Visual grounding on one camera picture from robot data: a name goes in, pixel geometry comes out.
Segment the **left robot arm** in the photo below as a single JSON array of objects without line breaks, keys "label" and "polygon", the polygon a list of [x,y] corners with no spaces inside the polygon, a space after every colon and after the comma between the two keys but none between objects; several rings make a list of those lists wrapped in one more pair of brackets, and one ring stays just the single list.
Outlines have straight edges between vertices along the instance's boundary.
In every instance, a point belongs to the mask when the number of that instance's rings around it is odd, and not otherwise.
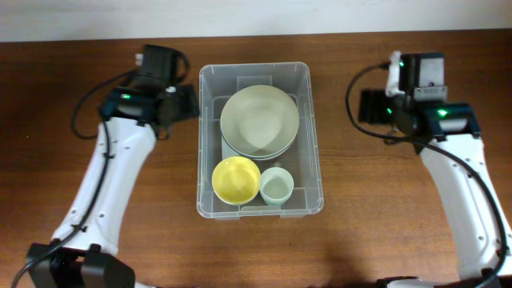
[{"label": "left robot arm", "polygon": [[25,274],[36,287],[140,287],[134,270],[119,260],[118,241],[138,174],[170,128],[200,115],[198,96],[184,81],[190,62],[180,50],[145,45],[136,67],[100,83],[112,85],[98,106],[98,132],[77,195],[49,243],[34,243]]}]

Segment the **mint green plastic cup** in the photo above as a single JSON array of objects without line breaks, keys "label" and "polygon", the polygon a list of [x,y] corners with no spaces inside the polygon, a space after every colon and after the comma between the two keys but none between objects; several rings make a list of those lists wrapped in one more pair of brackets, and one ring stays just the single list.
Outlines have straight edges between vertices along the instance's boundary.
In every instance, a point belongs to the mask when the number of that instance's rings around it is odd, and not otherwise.
[{"label": "mint green plastic cup", "polygon": [[285,202],[287,202],[289,200],[289,198],[283,198],[283,199],[278,199],[278,200],[263,198],[263,200],[269,206],[280,206],[280,205],[283,205]]}]

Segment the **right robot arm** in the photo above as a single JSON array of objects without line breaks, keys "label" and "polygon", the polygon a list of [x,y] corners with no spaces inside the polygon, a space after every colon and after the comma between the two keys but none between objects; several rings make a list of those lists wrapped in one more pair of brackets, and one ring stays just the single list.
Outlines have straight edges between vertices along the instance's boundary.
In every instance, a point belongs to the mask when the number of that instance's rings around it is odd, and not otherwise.
[{"label": "right robot arm", "polygon": [[453,287],[511,285],[511,227],[490,179],[482,130],[472,107],[448,102],[445,57],[441,53],[403,54],[369,66],[355,84],[374,70],[386,70],[382,90],[362,90],[357,114],[363,125],[389,125],[388,134],[368,135],[387,145],[409,143],[437,187],[453,235],[458,276]]}]

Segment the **white small bowl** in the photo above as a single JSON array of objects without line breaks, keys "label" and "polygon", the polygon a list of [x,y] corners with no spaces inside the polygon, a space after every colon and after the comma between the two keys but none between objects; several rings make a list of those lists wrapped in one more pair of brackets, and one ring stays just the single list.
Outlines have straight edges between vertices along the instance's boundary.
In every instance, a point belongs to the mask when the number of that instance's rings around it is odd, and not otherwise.
[{"label": "white small bowl", "polygon": [[228,205],[241,206],[253,201],[258,194],[258,190],[255,192],[249,190],[231,190],[217,193],[217,197]]}]

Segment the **yellow small bowl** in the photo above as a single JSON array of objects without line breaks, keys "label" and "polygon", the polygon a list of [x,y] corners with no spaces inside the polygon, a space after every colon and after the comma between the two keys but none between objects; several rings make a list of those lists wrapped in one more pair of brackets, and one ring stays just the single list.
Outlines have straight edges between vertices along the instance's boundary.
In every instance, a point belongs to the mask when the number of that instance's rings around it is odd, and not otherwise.
[{"label": "yellow small bowl", "polygon": [[234,156],[223,159],[212,173],[214,193],[231,190],[249,190],[255,192],[260,188],[261,172],[250,159]]}]

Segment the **clear plastic storage bin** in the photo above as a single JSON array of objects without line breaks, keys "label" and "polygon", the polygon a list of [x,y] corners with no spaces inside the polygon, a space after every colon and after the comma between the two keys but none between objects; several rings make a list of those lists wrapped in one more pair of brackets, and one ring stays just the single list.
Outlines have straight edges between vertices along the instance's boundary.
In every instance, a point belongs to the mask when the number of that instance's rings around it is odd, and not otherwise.
[{"label": "clear plastic storage bin", "polygon": [[[197,210],[204,218],[238,220],[249,216],[300,218],[316,214],[324,206],[318,156],[310,69],[303,62],[206,65],[199,72],[198,191]],[[222,202],[214,193],[212,173],[222,159],[220,117],[224,105],[239,90],[253,85],[279,88],[298,107],[297,139],[283,155],[257,161],[261,171],[279,166],[292,175],[294,190],[280,206],[267,205],[261,196],[242,206]]]}]

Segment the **cream large bowl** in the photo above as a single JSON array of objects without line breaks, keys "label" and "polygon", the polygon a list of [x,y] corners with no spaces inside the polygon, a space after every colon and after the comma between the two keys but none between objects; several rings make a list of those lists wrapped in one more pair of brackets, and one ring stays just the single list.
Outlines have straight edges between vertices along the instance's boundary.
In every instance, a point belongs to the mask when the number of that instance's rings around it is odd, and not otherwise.
[{"label": "cream large bowl", "polygon": [[220,117],[226,144],[248,158],[283,152],[295,139],[299,112],[291,96],[268,85],[248,86],[229,98]]},{"label": "cream large bowl", "polygon": [[274,159],[274,158],[277,158],[281,155],[283,155],[285,152],[288,151],[289,148],[292,147],[292,145],[295,143],[297,137],[294,137],[294,139],[283,149],[281,149],[280,151],[274,153],[274,154],[269,154],[269,155],[266,155],[266,156],[249,156],[248,154],[243,154],[239,151],[236,151],[235,148],[233,148],[226,140],[226,142],[229,144],[229,146],[235,150],[237,153],[238,153],[238,156],[242,156],[242,157],[245,157],[245,158],[249,158],[251,160],[256,160],[256,161],[266,161],[266,160],[271,160],[271,159]]}]

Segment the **cream plastic cup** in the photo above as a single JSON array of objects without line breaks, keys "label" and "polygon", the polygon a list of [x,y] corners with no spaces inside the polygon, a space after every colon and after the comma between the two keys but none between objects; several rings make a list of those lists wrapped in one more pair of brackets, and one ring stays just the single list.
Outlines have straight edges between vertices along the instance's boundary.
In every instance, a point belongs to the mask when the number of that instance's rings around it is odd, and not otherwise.
[{"label": "cream plastic cup", "polygon": [[262,173],[260,193],[271,202],[285,202],[293,193],[294,179],[281,167],[271,167]]}]

